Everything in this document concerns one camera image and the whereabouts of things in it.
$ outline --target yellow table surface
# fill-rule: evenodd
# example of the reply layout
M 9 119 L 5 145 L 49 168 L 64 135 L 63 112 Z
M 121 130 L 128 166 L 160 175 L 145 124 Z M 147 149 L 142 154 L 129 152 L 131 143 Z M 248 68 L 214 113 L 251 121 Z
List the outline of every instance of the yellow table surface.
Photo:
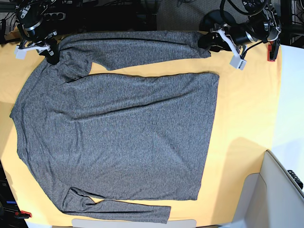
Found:
M 29 222 L 71 226 L 72 219 L 90 219 L 61 213 L 17 156 L 17 133 L 9 118 L 30 73 L 42 61 L 36 51 L 15 59 L 14 44 L 0 47 L 0 159 L 21 210 L 32 213 Z M 231 52 L 212 53 L 207 59 L 183 59 L 111 71 L 136 76 L 165 76 L 215 72 L 220 76 L 218 100 L 208 156 L 198 200 L 127 201 L 171 206 L 169 220 L 195 219 L 197 226 L 231 222 L 245 178 L 260 171 L 264 151 L 270 149 L 281 84 L 282 54 L 267 62 L 267 46 L 258 45 L 246 56 L 243 71 L 229 65 Z M 91 74 L 108 72 L 92 64 Z

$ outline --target metal bracket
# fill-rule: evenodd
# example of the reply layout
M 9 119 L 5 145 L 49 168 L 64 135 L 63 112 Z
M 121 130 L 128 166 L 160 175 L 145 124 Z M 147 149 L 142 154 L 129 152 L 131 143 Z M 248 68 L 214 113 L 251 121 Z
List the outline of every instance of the metal bracket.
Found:
M 26 16 L 26 14 L 28 13 L 29 9 L 30 9 L 30 5 L 28 5 L 27 7 L 23 8 L 22 14 L 21 14 L 21 18 L 24 18 Z
M 222 39 L 229 45 L 233 53 L 233 57 L 230 62 L 230 65 L 232 65 L 236 69 L 243 70 L 247 61 L 241 58 L 238 51 L 236 50 L 236 47 L 234 46 L 232 41 L 226 36 L 225 31 L 222 28 L 218 29 L 216 32 L 219 33 Z
M 20 45 L 17 45 L 16 49 L 15 49 L 16 58 L 17 59 L 24 59 L 27 52 L 31 51 L 31 50 L 37 50 L 39 53 L 41 53 L 44 50 L 48 50 L 50 55 L 52 55 L 51 53 L 53 53 L 51 51 L 50 45 L 43 45 L 43 46 L 33 45 L 33 46 L 30 46 L 30 47 L 24 47 L 24 48 L 20 48 Z

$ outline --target gray carpet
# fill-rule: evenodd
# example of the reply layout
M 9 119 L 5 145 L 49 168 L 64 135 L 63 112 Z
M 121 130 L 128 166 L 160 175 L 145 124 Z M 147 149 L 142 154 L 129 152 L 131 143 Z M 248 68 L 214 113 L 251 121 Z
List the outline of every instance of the gray carpet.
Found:
M 199 30 L 199 24 L 204 15 L 212 10 L 218 10 L 221 0 L 193 0 L 191 3 L 181 3 L 180 0 L 162 0 L 157 14 L 158 30 Z M 272 0 L 279 8 L 280 0 Z M 241 0 L 234 0 L 236 6 L 246 11 Z M 228 2 L 225 4 L 228 11 L 237 21 L 245 22 L 247 17 L 236 12 Z

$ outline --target heather gray fabric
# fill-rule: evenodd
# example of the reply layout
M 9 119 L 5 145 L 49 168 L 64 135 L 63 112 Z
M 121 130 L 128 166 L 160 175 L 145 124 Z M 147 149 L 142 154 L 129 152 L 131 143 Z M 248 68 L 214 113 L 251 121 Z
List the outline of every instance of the heather gray fabric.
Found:
M 66 37 L 59 44 L 61 61 L 74 58 L 102 64 L 107 70 L 184 58 L 207 58 L 210 52 L 198 48 L 198 32 L 146 31 L 83 33 Z M 77 68 L 86 67 L 85 61 Z
M 10 115 L 19 157 L 63 213 L 166 223 L 170 207 L 115 200 L 197 199 L 219 77 L 88 76 L 82 58 L 102 60 L 76 47 L 61 49 L 68 61 L 40 64 L 22 88 Z

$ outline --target shirt sleeve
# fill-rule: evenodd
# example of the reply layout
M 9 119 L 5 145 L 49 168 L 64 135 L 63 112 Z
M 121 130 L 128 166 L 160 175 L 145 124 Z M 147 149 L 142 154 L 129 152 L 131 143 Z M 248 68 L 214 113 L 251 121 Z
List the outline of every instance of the shirt sleeve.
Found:
M 49 171 L 31 162 L 28 166 L 54 205 L 63 213 L 95 219 L 127 220 L 134 222 L 167 223 L 171 207 L 148 206 L 104 199 L 80 189 L 67 186 Z M 90 197 L 103 199 L 95 203 Z
M 90 71 L 92 62 L 107 70 L 186 58 L 208 58 L 198 47 L 199 32 L 144 31 L 83 33 L 59 43 L 60 62 L 76 70 Z

